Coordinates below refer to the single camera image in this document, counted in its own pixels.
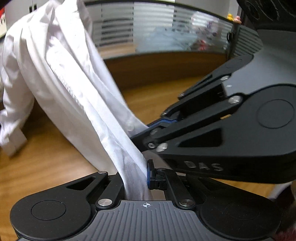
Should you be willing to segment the frosted glass desk partition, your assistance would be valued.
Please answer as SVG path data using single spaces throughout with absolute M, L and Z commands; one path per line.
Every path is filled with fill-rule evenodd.
M 85 1 L 92 39 L 104 59 L 158 52 L 210 52 L 235 57 L 262 48 L 254 30 L 171 1 Z

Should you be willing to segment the white dress shirt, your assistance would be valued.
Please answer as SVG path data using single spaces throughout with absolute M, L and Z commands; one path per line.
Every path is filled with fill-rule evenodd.
M 13 155 L 26 142 L 22 127 L 37 102 L 96 169 L 120 174 L 127 199 L 151 200 L 145 158 L 131 141 L 147 127 L 126 104 L 91 33 L 82 1 L 48 1 L 9 28 L 1 148 Z

